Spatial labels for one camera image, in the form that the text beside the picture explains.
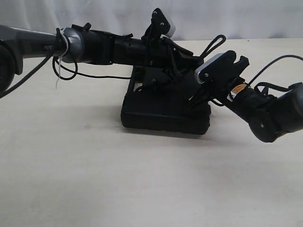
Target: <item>black box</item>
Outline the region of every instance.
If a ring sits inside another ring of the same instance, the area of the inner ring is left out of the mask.
[[[193,73],[179,83],[161,89],[135,91],[140,83],[149,86],[155,81],[164,83],[168,79],[160,69],[133,67],[121,110],[122,125],[135,129],[205,134],[210,126],[209,104],[205,102],[193,109],[186,105],[186,101],[200,88]]]

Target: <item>white table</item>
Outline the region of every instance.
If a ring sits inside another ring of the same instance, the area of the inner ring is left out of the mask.
[[[199,54],[209,41],[178,43]],[[302,56],[303,39],[228,40],[214,54],[229,49],[249,58],[249,80],[280,55]],[[40,61],[26,60],[25,73]],[[131,69],[80,65],[95,75]],[[288,86],[302,71],[284,59],[258,81]],[[120,122],[128,81],[55,82],[49,62],[0,101],[1,227],[300,226],[303,131],[265,144],[213,105],[200,138],[129,131]]]

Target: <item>table surface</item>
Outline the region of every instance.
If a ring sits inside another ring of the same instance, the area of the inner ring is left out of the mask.
[[[208,43],[178,42],[195,54]],[[302,56],[303,39],[228,40],[212,55],[226,50],[249,58],[249,80],[280,55]],[[24,73],[40,61],[25,60]],[[129,76],[132,67],[79,69]],[[288,86],[302,71],[302,62],[284,59],[258,81]],[[0,226],[303,226],[303,131],[262,143],[213,105],[198,138],[127,130],[120,110],[128,81],[78,76],[55,89],[56,78],[48,62],[1,100]]]

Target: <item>orange label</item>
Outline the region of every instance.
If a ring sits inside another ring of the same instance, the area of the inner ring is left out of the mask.
[[[232,89],[232,92],[235,94],[240,93],[247,85],[246,84],[239,84],[238,86]]]

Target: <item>white wall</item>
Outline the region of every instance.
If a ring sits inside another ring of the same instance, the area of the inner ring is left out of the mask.
[[[0,0],[0,24],[54,33],[90,22],[140,38],[156,7],[174,21],[175,40],[303,37],[303,0]]]

